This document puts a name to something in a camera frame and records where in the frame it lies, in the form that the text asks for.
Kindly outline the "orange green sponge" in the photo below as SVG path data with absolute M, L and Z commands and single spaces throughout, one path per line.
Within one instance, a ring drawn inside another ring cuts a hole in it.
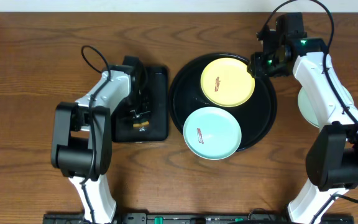
M 150 123 L 148 120 L 145 120 L 143 122 L 139 122 L 139 123 L 133 123 L 132 127 L 133 128 L 142 128 L 144 126 L 148 126 Z

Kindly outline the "mint plate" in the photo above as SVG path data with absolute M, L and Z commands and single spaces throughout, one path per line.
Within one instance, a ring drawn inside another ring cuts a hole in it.
M 221 160 L 234 154 L 242 140 L 237 119 L 224 109 L 204 107 L 192 112 L 183 126 L 183 138 L 197 156 Z
M 325 82 L 310 83 L 301 87 L 298 94 L 298 107 L 309 123 L 314 116 L 314 125 L 321 131 L 325 126 L 337 122 L 341 125 L 353 124 L 353 120 L 344 112 L 346 107 L 349 112 L 358 111 L 352 97 L 340 83 L 331 88 Z

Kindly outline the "yellow plate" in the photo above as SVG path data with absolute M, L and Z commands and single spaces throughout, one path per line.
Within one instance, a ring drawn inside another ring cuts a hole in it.
M 255 79 L 247 65 L 235 58 L 213 60 L 201 73 L 200 85 L 204 95 L 216 105 L 235 107 L 245 103 L 253 94 Z

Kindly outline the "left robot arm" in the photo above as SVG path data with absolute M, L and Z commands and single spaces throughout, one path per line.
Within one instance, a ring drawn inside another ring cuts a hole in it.
M 86 95 L 55 109 L 51 164 L 74 185 L 88 223 L 110 223 L 116 212 L 106 177 L 111 163 L 111 115 L 135 103 L 145 82 L 142 65 L 110 65 Z

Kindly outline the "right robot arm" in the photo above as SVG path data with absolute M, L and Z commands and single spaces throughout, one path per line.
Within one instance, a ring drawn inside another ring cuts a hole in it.
M 264 26 L 263 51 L 252 54 L 255 78 L 293 75 L 318 120 L 319 135 L 306 155 L 308 180 L 287 206 L 293 223 L 319 223 L 337 198 L 358 186 L 358 109 L 346 95 L 329 55 L 329 44 L 302 28 Z

